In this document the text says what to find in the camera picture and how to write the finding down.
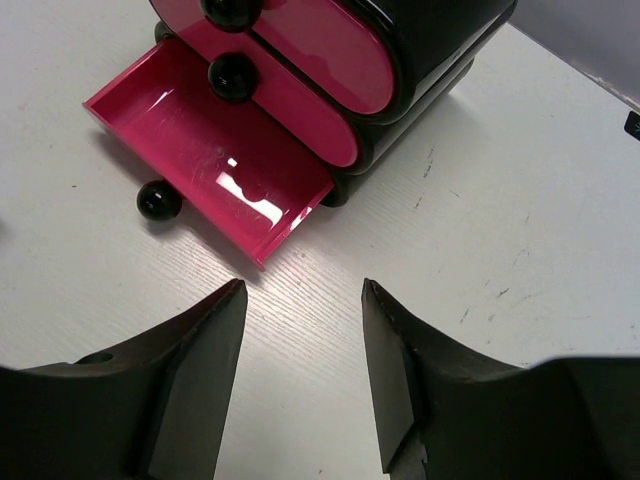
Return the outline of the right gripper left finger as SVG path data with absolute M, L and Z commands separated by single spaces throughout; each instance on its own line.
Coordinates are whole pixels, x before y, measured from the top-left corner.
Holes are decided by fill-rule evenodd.
M 248 294 L 234 279 L 74 363 L 1 371 L 5 479 L 210 479 Z

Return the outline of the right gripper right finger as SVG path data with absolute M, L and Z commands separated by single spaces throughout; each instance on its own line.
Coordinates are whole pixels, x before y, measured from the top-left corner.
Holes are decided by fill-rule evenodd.
M 638 477 L 637 358 L 509 365 L 427 324 L 370 279 L 362 317 L 388 477 Z

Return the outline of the pink drawer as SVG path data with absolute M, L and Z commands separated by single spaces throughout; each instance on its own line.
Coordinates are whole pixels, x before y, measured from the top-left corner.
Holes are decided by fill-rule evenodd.
M 222 32 L 204 18 L 170 28 L 209 63 L 209 82 L 220 98 L 253 101 L 335 167 L 356 162 L 359 144 L 348 122 L 250 34 Z
M 153 1 L 169 29 L 211 60 L 224 46 L 262 40 L 347 110 L 391 102 L 395 73 L 379 36 L 340 1 Z
M 333 179 L 258 106 L 219 99 L 207 70 L 184 43 L 166 39 L 84 106 L 262 266 L 332 190 Z

